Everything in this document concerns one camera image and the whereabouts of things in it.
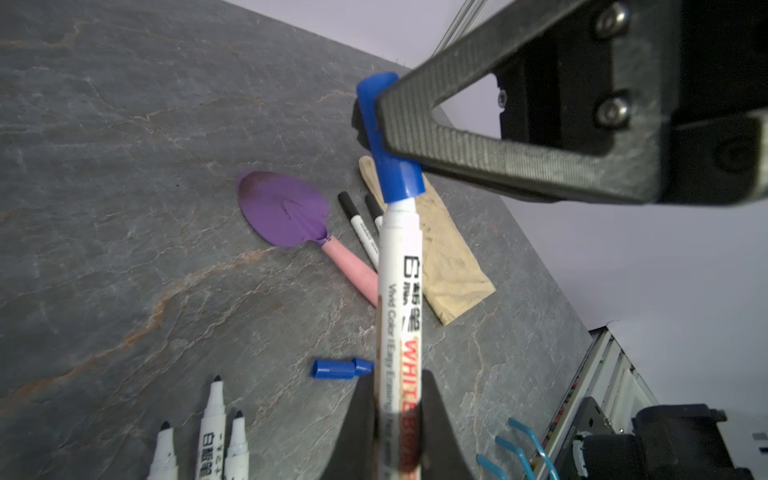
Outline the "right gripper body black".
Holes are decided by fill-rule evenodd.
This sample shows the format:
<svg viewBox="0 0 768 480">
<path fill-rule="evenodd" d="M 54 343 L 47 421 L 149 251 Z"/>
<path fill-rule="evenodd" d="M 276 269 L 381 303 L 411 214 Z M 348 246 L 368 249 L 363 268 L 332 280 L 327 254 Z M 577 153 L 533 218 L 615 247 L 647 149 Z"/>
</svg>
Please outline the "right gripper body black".
<svg viewBox="0 0 768 480">
<path fill-rule="evenodd" d="M 763 1 L 516 1 L 492 20 L 513 195 L 741 204 L 767 195 Z"/>
</svg>

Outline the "white marker pen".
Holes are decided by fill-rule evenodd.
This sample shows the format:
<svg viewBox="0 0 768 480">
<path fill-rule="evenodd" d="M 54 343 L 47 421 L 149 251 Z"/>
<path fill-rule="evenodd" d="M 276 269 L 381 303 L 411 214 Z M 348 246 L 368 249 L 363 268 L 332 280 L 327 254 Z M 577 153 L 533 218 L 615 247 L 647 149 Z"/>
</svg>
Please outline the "white marker pen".
<svg viewBox="0 0 768 480">
<path fill-rule="evenodd" d="M 207 405 L 200 423 L 196 455 L 197 480 L 221 480 L 224 473 L 226 408 L 220 375 L 210 385 Z"/>
<path fill-rule="evenodd" d="M 369 211 L 369 214 L 373 220 L 373 223 L 376 227 L 377 232 L 381 233 L 381 230 L 383 227 L 383 215 L 384 215 L 383 209 L 379 205 L 379 202 L 377 201 L 376 197 L 371 193 L 368 193 L 365 196 L 365 203 Z"/>
<path fill-rule="evenodd" d="M 374 240 L 370 230 L 365 225 L 365 222 L 363 221 L 362 216 L 360 215 L 350 195 L 346 191 L 343 191 L 337 195 L 337 199 L 361 245 L 363 246 L 363 249 L 366 252 L 372 266 L 375 270 L 378 270 L 379 249 L 377 243 Z"/>
<path fill-rule="evenodd" d="M 177 480 L 178 464 L 174 446 L 174 429 L 164 421 L 156 436 L 156 445 L 147 480 Z"/>
<path fill-rule="evenodd" d="M 413 199 L 387 206 L 379 241 L 377 479 L 421 477 L 422 232 Z"/>
</svg>

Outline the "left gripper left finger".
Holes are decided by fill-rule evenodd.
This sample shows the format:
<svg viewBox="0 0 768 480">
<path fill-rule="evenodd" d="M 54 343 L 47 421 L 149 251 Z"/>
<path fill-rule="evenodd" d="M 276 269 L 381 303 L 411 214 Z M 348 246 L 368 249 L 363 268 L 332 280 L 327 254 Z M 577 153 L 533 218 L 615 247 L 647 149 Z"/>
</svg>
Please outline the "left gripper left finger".
<svg viewBox="0 0 768 480">
<path fill-rule="evenodd" d="M 374 375 L 357 378 L 347 413 L 321 479 L 373 478 L 376 404 Z"/>
</svg>

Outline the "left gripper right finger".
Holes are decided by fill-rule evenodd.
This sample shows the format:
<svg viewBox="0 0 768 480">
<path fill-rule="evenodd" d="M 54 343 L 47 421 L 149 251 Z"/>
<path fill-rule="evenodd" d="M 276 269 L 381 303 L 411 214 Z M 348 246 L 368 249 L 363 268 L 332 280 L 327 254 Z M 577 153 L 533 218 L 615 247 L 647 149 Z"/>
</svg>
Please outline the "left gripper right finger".
<svg viewBox="0 0 768 480">
<path fill-rule="evenodd" d="M 473 479 L 451 426 L 437 381 L 422 371 L 421 478 L 436 480 Z"/>
</svg>

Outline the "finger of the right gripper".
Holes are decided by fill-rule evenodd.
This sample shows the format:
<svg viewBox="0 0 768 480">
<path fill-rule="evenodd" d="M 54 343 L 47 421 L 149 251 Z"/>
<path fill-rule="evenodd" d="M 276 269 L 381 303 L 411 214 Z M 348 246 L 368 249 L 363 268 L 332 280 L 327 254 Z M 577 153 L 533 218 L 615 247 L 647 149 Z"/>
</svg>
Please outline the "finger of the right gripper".
<svg viewBox="0 0 768 480">
<path fill-rule="evenodd" d="M 387 88 L 376 117 L 392 154 L 513 195 L 657 202 L 678 103 L 677 1 L 516 1 Z M 435 109 L 485 76 L 500 135 Z"/>
</svg>

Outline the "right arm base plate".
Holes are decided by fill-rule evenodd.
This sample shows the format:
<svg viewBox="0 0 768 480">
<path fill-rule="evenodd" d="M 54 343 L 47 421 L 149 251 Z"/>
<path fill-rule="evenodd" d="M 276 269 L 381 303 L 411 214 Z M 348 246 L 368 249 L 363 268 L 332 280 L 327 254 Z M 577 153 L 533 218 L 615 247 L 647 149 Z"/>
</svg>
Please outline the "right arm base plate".
<svg viewBox="0 0 768 480">
<path fill-rule="evenodd" d="M 636 439 L 614 431 L 598 402 L 585 397 L 554 463 L 561 479 L 641 479 Z"/>
</svg>

